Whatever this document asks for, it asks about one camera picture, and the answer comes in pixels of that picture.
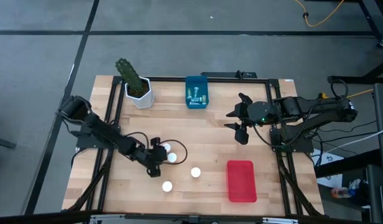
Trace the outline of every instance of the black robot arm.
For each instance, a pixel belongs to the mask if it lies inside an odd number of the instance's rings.
[[[293,147],[290,150],[295,151],[295,148],[307,148],[306,144],[309,143],[303,140],[303,136],[309,131],[330,122],[352,122],[357,116],[357,111],[345,97],[314,100],[285,97],[274,99],[272,103],[261,101],[253,103],[248,96],[242,93],[239,96],[241,103],[236,104],[234,111],[226,116],[239,118],[241,124],[225,124],[225,126],[236,130],[234,138],[240,144],[248,143],[247,127],[281,124],[280,129],[273,129],[270,133],[272,144],[281,146],[292,140],[295,143],[292,144]],[[309,119],[312,114],[318,115]],[[285,125],[301,118],[306,118],[301,124]]]
[[[58,110],[63,120],[75,125],[85,125],[97,140],[105,145],[117,149],[120,154],[134,161],[136,160],[147,168],[151,177],[159,177],[160,164],[167,160],[167,151],[159,145],[160,139],[151,140],[153,149],[146,149],[145,145],[130,136],[123,136],[117,129],[99,119],[92,112],[91,104],[80,96],[71,96]]]

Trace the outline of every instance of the potted plant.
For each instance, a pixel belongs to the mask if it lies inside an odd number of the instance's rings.
[[[154,94],[148,78],[139,77],[134,67],[126,59],[120,58],[116,68],[125,80],[125,94],[139,108],[149,108],[153,105]]]

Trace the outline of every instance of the cactus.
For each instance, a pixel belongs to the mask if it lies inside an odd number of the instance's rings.
[[[128,83],[129,91],[132,96],[142,97],[146,91],[144,90],[142,80],[136,73],[134,67],[124,58],[120,58],[116,62],[116,68],[122,78]]]

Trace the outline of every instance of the white ball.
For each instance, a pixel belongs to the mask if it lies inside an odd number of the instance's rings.
[[[162,146],[165,148],[165,150],[167,150],[167,153],[168,153],[169,151],[171,151],[171,145],[170,145],[170,144],[168,144],[168,143],[164,143]]]
[[[169,181],[165,181],[162,184],[162,190],[165,191],[165,192],[170,192],[172,190],[172,183],[169,182]]]
[[[171,152],[170,154],[168,154],[167,158],[169,162],[175,162],[177,160],[177,155]]]
[[[191,176],[192,177],[199,177],[201,175],[201,170],[198,167],[194,167],[191,169]]]

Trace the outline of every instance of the screw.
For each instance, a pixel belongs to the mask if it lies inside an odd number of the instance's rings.
[[[190,88],[187,88],[187,98],[188,99],[192,98],[192,90]]]
[[[194,98],[197,98],[198,87],[194,87]]]
[[[204,105],[206,104],[206,95],[203,95],[202,102],[203,102]]]
[[[201,97],[190,99],[190,102],[193,102],[193,103],[200,103],[201,101],[202,101]]]

